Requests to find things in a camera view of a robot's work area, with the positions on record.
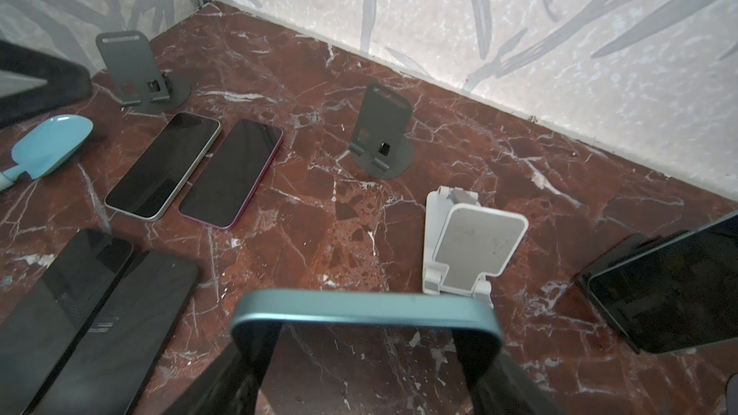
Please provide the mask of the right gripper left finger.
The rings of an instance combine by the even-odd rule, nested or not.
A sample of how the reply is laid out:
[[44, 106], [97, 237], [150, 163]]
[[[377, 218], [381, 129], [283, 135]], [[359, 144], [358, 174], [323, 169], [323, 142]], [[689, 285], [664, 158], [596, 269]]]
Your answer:
[[253, 414], [254, 380], [243, 355], [229, 344], [163, 414]]

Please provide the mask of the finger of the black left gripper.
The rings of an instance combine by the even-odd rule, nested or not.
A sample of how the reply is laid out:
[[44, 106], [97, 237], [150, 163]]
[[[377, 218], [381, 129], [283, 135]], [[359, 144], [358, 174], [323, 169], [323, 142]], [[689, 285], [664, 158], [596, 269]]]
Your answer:
[[1, 70], [38, 80], [40, 85], [1, 96], [1, 126], [9, 127], [92, 95], [90, 71], [37, 50], [1, 40]]

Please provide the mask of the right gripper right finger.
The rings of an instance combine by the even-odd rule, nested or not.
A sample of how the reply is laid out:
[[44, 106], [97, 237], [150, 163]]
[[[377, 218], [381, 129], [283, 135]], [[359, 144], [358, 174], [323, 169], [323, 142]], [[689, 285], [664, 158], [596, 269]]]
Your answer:
[[475, 414], [565, 414], [507, 354], [470, 369], [469, 392]]

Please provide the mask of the dark grey phone stand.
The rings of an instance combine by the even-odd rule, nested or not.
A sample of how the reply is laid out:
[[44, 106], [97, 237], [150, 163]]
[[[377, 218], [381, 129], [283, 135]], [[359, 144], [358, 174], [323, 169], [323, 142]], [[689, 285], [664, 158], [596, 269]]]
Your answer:
[[96, 38], [96, 46], [124, 108], [159, 115], [188, 101], [189, 80], [184, 74], [159, 68], [150, 41], [142, 32], [103, 33]]

